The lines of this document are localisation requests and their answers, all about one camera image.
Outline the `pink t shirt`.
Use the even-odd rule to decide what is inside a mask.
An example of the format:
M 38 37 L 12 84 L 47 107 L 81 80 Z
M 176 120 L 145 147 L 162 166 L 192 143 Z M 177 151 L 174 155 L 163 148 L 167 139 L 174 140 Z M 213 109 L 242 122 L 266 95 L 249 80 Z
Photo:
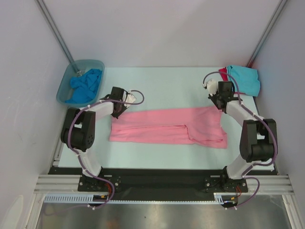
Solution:
M 127 112 L 112 119 L 109 140 L 226 149 L 221 117 L 213 106 Z

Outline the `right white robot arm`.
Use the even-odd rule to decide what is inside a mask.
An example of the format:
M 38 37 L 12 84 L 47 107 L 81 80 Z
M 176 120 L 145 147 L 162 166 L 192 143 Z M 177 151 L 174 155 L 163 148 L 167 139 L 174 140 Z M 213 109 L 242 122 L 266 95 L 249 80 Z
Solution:
M 276 122 L 248 109 L 240 95 L 235 97 L 232 82 L 209 80 L 205 89 L 216 108 L 242 127 L 240 154 L 224 168 L 224 176 L 220 179 L 220 187 L 224 191 L 232 191 L 237 186 L 237 180 L 243 179 L 253 167 L 267 167 L 274 163 L 278 154 Z

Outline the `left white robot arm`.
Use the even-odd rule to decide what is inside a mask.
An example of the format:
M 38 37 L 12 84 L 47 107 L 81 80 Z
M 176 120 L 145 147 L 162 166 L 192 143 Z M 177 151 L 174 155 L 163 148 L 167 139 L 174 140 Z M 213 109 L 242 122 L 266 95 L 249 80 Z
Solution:
M 136 100 L 129 91 L 113 87 L 110 94 L 83 108 L 68 108 L 61 130 L 61 142 L 76 155 L 82 174 L 89 179 L 89 186 L 99 191 L 105 186 L 100 176 L 102 166 L 90 151 L 95 140 L 96 121 L 106 116 L 118 118 Z

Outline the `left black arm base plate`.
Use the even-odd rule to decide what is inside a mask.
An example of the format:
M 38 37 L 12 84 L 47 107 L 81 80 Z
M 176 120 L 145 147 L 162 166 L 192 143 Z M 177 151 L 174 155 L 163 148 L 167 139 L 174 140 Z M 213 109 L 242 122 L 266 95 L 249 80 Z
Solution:
M 115 188 L 118 188 L 121 182 L 120 177 L 115 177 L 112 175 L 105 175 L 103 179 L 111 182 Z M 109 192 L 112 191 L 112 187 L 108 182 L 101 181 L 92 177 L 87 177 L 81 175 L 78 184 L 79 192 Z

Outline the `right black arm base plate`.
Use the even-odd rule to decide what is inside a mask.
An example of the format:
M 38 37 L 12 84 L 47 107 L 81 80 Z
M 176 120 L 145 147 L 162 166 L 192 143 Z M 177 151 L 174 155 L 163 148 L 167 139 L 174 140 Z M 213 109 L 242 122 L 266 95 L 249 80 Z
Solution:
M 248 186 L 245 179 L 228 179 L 221 176 L 210 176 L 204 179 L 203 190 L 206 193 L 235 193 L 235 192 L 248 192 Z

